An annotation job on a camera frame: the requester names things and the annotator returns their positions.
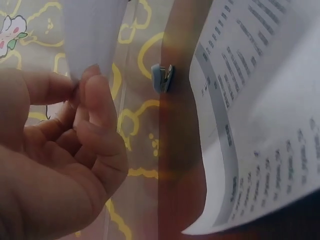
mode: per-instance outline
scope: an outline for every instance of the cartoon flower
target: cartoon flower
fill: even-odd
[[[28,35],[26,30],[27,22],[21,15],[15,18],[5,17],[0,32],[0,59],[7,55],[8,49],[13,50],[15,48],[18,39],[25,38]]]

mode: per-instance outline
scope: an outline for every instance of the green leaf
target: green leaf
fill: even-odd
[[[13,50],[16,46],[17,40],[12,39],[9,43],[8,43],[8,49]]]
[[[20,39],[22,39],[22,38],[25,38],[26,36],[28,36],[28,33],[26,33],[26,32],[20,32],[17,37],[20,38]]]

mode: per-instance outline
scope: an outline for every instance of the hand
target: hand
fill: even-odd
[[[108,81],[0,70],[0,239],[56,239],[89,225],[128,173]],[[25,126],[30,105],[66,101]]]

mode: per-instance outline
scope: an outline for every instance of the document page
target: document page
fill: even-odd
[[[128,0],[62,3],[64,51],[71,79],[78,82],[85,69],[94,64],[108,77]]]
[[[183,233],[248,223],[320,187],[320,1],[214,0],[190,66],[207,194]]]

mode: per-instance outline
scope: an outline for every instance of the yellow outline drawing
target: yellow outline drawing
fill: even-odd
[[[159,179],[159,175],[156,170],[145,170],[142,167],[139,167],[138,169],[130,168],[128,172],[128,176],[132,176],[132,177],[144,176],[146,178]]]
[[[141,107],[136,111],[132,112],[130,109],[126,108],[122,110],[122,112],[119,114],[118,117],[118,123],[117,123],[117,130],[120,133],[121,137],[123,138],[125,142],[125,146],[128,148],[129,151],[132,150],[131,144],[130,144],[130,136],[135,136],[138,133],[139,127],[140,127],[140,120],[139,116],[149,107],[159,107],[160,102],[159,100],[150,99],[145,101]],[[125,136],[124,131],[122,130],[122,122],[125,117],[128,117],[133,122],[133,130],[130,133],[130,136]]]
[[[38,12],[34,13],[33,15],[29,16],[27,19],[26,19],[26,24],[28,25],[28,23],[39,17],[42,13],[44,13],[49,7],[56,7],[58,8],[59,10],[62,9],[62,6],[59,2],[47,2],[44,7],[42,7]],[[58,43],[54,43],[54,44],[49,44],[49,43],[45,43],[45,42],[41,42],[41,41],[38,41],[38,37],[37,36],[34,36],[32,35],[33,34],[33,30],[28,33],[28,37],[32,38],[31,40],[25,40],[24,38],[21,38],[20,39],[20,44],[22,46],[25,46],[25,45],[28,45],[30,43],[36,43],[36,44],[39,44],[41,46],[44,46],[44,47],[61,47],[63,44],[64,44],[64,41],[61,40],[60,42]]]
[[[158,155],[159,155],[159,139],[156,139],[152,133],[149,133],[148,137],[151,140],[151,145],[153,147],[153,156],[158,157]]]
[[[8,60],[11,56],[15,56],[15,57],[18,58],[18,63],[17,63],[15,68],[21,70],[21,68],[22,68],[22,57],[21,57],[21,54],[17,50],[9,51],[4,58],[0,59],[0,64],[5,62],[6,60]]]
[[[126,225],[123,218],[115,212],[115,206],[111,199],[105,203],[106,209],[109,211],[111,221],[118,225],[119,230],[124,234],[126,240],[132,240],[131,229]]]
[[[147,50],[155,44],[157,41],[161,40],[164,38],[165,33],[164,32],[159,32],[153,37],[151,37],[148,41],[145,42],[145,44],[142,46],[139,54],[138,54],[138,67],[142,74],[146,76],[148,79],[151,80],[151,72],[147,70],[147,68],[144,65],[144,56],[147,52]]]
[[[77,237],[77,238],[80,238],[81,237],[81,231],[76,231],[74,233],[74,235]]]
[[[18,0],[18,2],[16,3],[15,8],[11,14],[7,14],[6,12],[0,10],[0,15],[2,15],[4,17],[9,15],[10,18],[13,18],[18,12],[18,9],[20,8],[21,2],[22,2],[22,0]]]
[[[112,64],[112,72],[113,72],[113,84],[111,88],[111,96],[112,96],[112,99],[115,100],[122,83],[122,76],[119,68],[114,63]]]
[[[29,112],[28,118],[38,119],[39,121],[47,120],[47,116],[41,112]]]
[[[64,59],[64,58],[66,58],[66,54],[64,52],[59,52],[59,53],[57,53],[55,55],[55,57],[54,57],[54,65],[53,65],[53,71],[55,73],[57,73],[57,74],[59,73],[58,72],[59,59]]]
[[[137,29],[139,29],[139,30],[146,29],[150,24],[150,20],[151,20],[151,16],[152,16],[151,7],[149,6],[149,4],[148,4],[148,2],[146,0],[140,0],[139,3],[142,4],[144,10],[146,10],[146,13],[147,13],[146,21],[143,24],[138,24],[138,19],[137,19],[137,17],[135,17],[135,19],[134,19],[134,21],[133,21],[131,26],[129,26],[127,23],[122,24],[121,27],[120,27],[120,30],[119,30],[119,35],[118,35],[118,42],[120,44],[130,44],[133,41],[134,37],[135,37],[136,30]],[[121,36],[121,33],[122,33],[122,31],[124,29],[132,29],[132,31],[130,33],[129,38],[123,40],[122,36]]]

